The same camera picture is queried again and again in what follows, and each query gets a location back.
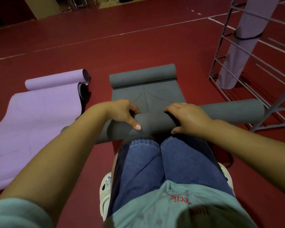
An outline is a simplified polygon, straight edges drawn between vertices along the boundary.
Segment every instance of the person's left arm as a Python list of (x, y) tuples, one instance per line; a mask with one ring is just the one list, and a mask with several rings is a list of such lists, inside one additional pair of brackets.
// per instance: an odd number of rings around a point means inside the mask
[(128, 100), (90, 107), (34, 156), (2, 192), (0, 200), (21, 198), (34, 202), (56, 224), (104, 124), (114, 119), (141, 129), (129, 110), (140, 113)]

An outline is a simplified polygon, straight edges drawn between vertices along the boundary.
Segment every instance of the person's left hand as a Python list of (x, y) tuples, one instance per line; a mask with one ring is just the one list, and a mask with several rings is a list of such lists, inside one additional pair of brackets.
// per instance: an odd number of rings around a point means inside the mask
[(117, 101), (104, 102), (107, 104), (108, 119), (118, 122), (126, 122), (136, 130), (141, 130), (141, 125), (130, 115), (130, 110), (135, 114), (140, 114), (140, 110), (136, 105), (127, 99)]

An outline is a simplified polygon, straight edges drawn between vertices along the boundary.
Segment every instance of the denim shorts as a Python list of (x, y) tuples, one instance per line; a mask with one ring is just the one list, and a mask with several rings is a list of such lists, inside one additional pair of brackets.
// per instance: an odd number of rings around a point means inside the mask
[(119, 149), (107, 217), (129, 201), (159, 189), (165, 180), (205, 185), (234, 196), (205, 140), (175, 134), (159, 145), (138, 138)]

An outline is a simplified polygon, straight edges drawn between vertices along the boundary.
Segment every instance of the t-shirt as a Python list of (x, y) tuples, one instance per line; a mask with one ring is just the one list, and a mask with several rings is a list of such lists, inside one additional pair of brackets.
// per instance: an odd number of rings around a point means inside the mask
[[(49, 215), (24, 199), (0, 200), (0, 228), (52, 228)], [(131, 200), (104, 227), (257, 227), (237, 199), (197, 184), (165, 181), (160, 189)]]

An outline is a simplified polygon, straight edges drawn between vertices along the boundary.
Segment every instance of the forearm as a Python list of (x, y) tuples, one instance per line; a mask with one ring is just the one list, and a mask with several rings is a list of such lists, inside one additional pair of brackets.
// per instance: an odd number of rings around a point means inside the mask
[(105, 122), (106, 111), (94, 105), (49, 142), (3, 191), (43, 207), (58, 221)]
[(222, 147), (285, 192), (285, 143), (214, 120), (206, 138)]

